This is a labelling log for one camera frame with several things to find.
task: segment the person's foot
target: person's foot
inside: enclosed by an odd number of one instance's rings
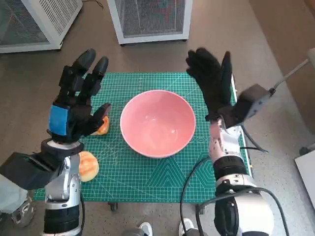
[[[153,236],[152,226],[148,222],[142,223],[139,228],[141,228],[147,236]]]
[[[185,227],[186,227],[187,231],[189,229],[193,229],[194,228],[192,221],[190,219],[188,219],[188,218],[184,218],[184,224],[185,224]],[[180,224],[179,224],[179,228],[178,228],[178,235],[182,236],[184,234],[185,234],[185,232],[184,232],[183,224],[182,224],[182,221],[181,221]]]

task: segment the orange fruit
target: orange fruit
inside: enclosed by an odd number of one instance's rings
[[[79,174],[83,182],[92,180],[98,173],[99,165],[98,161],[92,153],[88,151],[82,151],[79,153],[80,165]]]
[[[96,131],[94,132],[92,135],[104,135],[107,134],[108,130],[109,130],[109,118],[108,116],[105,116],[103,118],[104,124]]]

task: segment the blue wrist module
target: blue wrist module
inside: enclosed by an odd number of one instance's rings
[[[52,105],[49,115],[50,132],[62,136],[67,135],[68,109]]]

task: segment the black glove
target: black glove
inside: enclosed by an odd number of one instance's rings
[[[187,73],[198,83],[208,108],[206,120],[217,120],[218,109],[230,106],[232,64],[231,54],[226,52],[222,65],[205,48],[190,50],[186,62]]]

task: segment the pink bowl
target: pink bowl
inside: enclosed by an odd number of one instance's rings
[[[165,158],[182,150],[192,139],[195,127],[189,103],[164,90],[135,96],[120,117],[124,140],[136,152],[152,158]]]

